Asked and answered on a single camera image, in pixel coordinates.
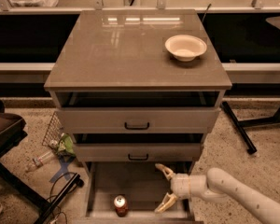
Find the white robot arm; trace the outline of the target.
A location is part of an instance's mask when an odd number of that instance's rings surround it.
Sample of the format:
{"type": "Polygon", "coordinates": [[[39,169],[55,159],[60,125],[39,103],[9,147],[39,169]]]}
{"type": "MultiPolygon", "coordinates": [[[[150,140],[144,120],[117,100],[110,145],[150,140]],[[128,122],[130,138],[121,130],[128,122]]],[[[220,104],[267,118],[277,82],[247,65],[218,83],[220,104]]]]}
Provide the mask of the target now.
{"type": "Polygon", "coordinates": [[[170,182],[171,193],[166,193],[156,213],[163,213],[179,200],[200,198],[219,203],[233,198],[262,224],[280,224],[280,203],[250,188],[222,169],[211,168],[206,175],[176,174],[169,167],[156,163],[170,182]]]}

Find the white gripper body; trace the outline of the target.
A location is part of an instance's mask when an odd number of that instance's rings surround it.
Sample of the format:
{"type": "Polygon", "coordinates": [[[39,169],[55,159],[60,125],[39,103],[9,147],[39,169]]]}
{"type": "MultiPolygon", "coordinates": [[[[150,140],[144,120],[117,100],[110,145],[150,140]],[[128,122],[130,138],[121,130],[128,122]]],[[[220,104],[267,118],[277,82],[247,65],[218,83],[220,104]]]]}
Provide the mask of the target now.
{"type": "Polygon", "coordinates": [[[190,183],[188,174],[175,174],[171,179],[171,191],[178,200],[188,199],[190,183]]]}

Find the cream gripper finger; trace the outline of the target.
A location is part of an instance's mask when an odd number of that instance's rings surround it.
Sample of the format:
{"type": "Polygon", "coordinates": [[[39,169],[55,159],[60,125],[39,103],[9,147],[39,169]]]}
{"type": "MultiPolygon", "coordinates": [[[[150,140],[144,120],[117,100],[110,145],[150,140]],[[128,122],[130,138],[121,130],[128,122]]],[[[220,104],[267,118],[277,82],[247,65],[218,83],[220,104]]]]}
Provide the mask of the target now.
{"type": "Polygon", "coordinates": [[[160,205],[154,210],[155,213],[163,213],[167,209],[171,208],[177,201],[177,196],[173,193],[166,193],[160,205]]]}
{"type": "Polygon", "coordinates": [[[170,181],[175,176],[175,172],[172,169],[161,163],[156,163],[155,167],[164,174],[168,181],[170,181]]]}

